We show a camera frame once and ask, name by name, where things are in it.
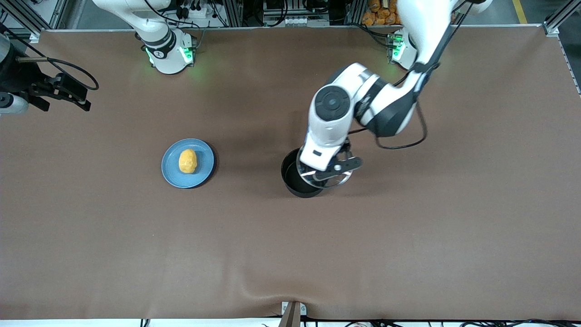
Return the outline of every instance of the yellow object on plate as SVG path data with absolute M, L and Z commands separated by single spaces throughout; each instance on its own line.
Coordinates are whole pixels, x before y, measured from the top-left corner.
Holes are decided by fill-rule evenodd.
M 180 154 L 180 171 L 182 173 L 191 174 L 196 170 L 198 166 L 198 158 L 196 157 L 196 151 L 192 149 L 185 149 Z

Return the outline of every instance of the table surface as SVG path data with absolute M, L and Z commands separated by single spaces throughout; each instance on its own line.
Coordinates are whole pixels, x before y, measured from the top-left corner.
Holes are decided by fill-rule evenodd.
M 581 99 L 542 29 L 461 29 L 420 97 L 426 142 L 357 134 L 363 167 L 308 200 L 279 167 L 313 94 L 352 62 L 403 75 L 362 31 L 209 31 L 175 76 L 132 33 L 45 32 L 40 48 L 101 89 L 88 113 L 0 119 L 0 318 L 258 317 L 299 300 L 329 319 L 581 319 Z M 383 142 L 420 136 L 413 118 Z M 218 170 L 181 190 L 160 161 L 189 137 Z

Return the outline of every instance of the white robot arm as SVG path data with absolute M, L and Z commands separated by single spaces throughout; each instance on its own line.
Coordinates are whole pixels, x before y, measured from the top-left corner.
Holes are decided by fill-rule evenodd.
M 469 0 L 484 3 L 490 0 Z M 420 91 L 439 66 L 453 29 L 450 14 L 456 1 L 399 0 L 397 11 L 417 49 L 415 61 L 401 87 L 382 80 L 359 63 L 339 69 L 317 91 L 309 109 L 309 126 L 299 151 L 297 169 L 302 179 L 318 188 L 343 183 L 359 168 L 350 155 L 347 138 L 353 118 L 376 137 L 400 133 L 410 121 Z M 338 156 L 345 152 L 346 159 Z M 332 178 L 343 176 L 338 182 Z
M 126 21 L 135 29 L 145 44 L 149 60 L 160 72 L 175 74 L 193 64 L 195 48 L 192 36 L 179 29 L 171 29 L 153 12 L 170 5 L 171 0 L 93 0 L 97 7 Z

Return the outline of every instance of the yellow tape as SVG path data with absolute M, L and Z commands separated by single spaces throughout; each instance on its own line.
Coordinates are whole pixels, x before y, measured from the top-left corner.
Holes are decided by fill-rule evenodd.
M 512 0 L 512 4 L 514 5 L 514 10 L 517 12 L 518 22 L 520 24 L 526 24 L 526 16 L 522 10 L 521 0 Z

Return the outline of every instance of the black bowl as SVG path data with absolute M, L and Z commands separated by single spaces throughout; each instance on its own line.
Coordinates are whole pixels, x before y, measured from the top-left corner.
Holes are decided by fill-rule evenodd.
M 292 194 L 301 198 L 312 198 L 322 192 L 323 189 L 308 184 L 300 177 L 299 170 L 296 166 L 297 155 L 299 155 L 299 149 L 294 149 L 282 161 L 282 180 Z

